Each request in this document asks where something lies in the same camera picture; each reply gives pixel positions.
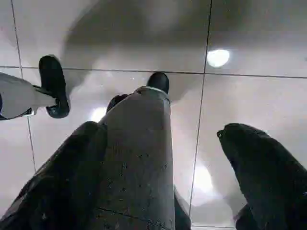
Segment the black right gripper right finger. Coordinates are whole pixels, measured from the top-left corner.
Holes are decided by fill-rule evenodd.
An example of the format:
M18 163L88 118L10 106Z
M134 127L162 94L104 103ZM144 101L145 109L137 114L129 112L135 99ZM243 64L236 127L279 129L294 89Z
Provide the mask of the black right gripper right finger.
M235 218L238 230L305 230L307 171L276 139L245 124L218 132L223 152L246 205Z

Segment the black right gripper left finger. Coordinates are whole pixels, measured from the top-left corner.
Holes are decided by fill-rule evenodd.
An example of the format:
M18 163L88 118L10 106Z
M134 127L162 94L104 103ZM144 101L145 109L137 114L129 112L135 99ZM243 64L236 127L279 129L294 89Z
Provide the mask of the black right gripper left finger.
M85 230L97 201L107 126L80 125L21 189L2 230Z

